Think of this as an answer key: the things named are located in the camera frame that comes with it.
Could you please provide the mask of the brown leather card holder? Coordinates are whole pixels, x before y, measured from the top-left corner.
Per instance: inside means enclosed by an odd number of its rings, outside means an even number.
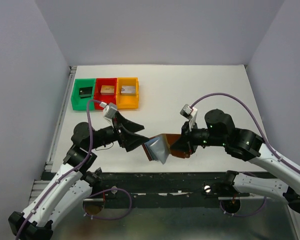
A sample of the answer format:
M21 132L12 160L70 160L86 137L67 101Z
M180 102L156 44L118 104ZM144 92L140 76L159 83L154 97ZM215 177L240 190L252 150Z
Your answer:
M180 134L175 133L161 133L153 136L146 143L142 144L142 148L149 161L166 163L169 156L180 159L187 159L190 157L189 152L171 149L171 146L181 137Z

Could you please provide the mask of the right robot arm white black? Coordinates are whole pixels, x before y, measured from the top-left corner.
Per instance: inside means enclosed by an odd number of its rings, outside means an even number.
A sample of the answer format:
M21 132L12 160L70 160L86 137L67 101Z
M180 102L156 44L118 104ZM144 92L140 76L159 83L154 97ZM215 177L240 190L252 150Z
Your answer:
M279 200L300 214L300 166L272 153L265 139L258 134L235 127L232 117L222 110L209 111L204 120L206 128L190 127L185 122L180 137L170 149L192 155L199 146L223 147L231 157L259 166L274 176L259 178L228 170L222 182L210 187L209 194L231 198L255 194Z

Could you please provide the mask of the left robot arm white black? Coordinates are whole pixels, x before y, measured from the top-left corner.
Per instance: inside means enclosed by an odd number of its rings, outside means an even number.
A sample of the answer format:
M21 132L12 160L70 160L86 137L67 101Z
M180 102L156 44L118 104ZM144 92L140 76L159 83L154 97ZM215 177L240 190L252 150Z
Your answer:
M52 180L39 196L22 212L14 211L8 218L17 240L49 240L62 219L92 194L100 180L100 170L89 171L97 155L92 152L101 146L118 142L130 152L149 138L139 135L144 126L115 111L111 125L94 130L91 120L78 123L71 137L72 146Z

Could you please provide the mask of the silver card in yellow bin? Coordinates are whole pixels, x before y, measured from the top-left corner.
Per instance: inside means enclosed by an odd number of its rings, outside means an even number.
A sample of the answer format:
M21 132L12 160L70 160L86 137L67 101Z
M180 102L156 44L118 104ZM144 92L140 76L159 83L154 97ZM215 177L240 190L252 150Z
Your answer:
M123 96L135 96L137 94L137 90L134 85L122 85L120 94Z

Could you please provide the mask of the gold card in red bin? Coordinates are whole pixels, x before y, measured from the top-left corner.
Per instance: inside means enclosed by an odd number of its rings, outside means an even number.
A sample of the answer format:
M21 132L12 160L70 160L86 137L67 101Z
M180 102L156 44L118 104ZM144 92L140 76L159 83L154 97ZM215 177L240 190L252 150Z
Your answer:
M114 85L102 85L100 89L101 95L114 95L115 86Z

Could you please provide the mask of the black card in green bin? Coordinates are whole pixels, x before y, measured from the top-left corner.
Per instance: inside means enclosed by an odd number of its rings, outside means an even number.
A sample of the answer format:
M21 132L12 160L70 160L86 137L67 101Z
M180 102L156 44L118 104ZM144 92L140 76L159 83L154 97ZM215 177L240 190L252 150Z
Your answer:
M81 99L85 99L85 98L91 98L92 93L93 93L93 87L92 86L80 87L78 95Z

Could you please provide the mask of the yellow plastic bin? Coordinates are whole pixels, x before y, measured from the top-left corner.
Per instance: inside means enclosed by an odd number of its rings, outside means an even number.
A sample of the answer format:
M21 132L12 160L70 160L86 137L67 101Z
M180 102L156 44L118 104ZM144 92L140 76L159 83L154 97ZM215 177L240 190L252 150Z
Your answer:
M135 86L136 95L121 95L122 86ZM139 107L139 80L137 77L118 77L116 83L116 105L119 110L135 110Z

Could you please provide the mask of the red plastic bin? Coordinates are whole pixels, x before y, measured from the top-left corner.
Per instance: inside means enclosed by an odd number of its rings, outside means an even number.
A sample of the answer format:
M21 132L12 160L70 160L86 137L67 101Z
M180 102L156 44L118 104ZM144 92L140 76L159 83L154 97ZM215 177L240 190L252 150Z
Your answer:
M102 85L111 85L114 86L115 92L114 95L101 95L100 90ZM100 102L116 103L116 90L117 90L117 78L97 78L95 81L94 95L93 99Z

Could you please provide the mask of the green plastic bin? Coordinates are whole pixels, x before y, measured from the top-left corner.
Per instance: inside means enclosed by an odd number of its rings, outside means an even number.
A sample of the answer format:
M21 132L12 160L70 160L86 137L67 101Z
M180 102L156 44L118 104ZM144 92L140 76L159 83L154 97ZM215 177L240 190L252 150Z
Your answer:
M76 78L71 95L71 105L74 111L86 111L87 103L94 98L95 78Z

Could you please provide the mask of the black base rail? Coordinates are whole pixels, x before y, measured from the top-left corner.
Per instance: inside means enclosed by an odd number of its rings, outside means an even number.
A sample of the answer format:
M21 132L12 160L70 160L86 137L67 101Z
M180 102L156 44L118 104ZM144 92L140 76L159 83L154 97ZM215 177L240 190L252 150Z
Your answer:
M105 209L217 208L219 199L250 197L230 186L226 172L104 172L83 205Z

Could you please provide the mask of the left aluminium side rail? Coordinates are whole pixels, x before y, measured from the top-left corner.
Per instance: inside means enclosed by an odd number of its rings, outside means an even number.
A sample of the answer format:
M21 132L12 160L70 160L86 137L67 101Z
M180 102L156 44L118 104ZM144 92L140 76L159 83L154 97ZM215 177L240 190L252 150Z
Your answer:
M52 166L53 166L53 162L54 162L54 155L55 155L57 144L59 141L60 132L62 129L64 117L65 117L65 112L67 111L67 106L68 106L68 102L70 99L71 89L73 86L77 68L78 67L76 65L72 65L69 67L69 76L68 76L68 80L67 80L67 84L66 84L66 88L65 88L65 93L64 93L64 96L62 99L60 112L59 112L58 119L56 122L55 130L53 133L52 143L51 143L51 146L50 146L50 149L48 152L48 156L47 156L47 159L46 159L46 162L44 165L44 169L43 169L44 172L50 172L52 170Z

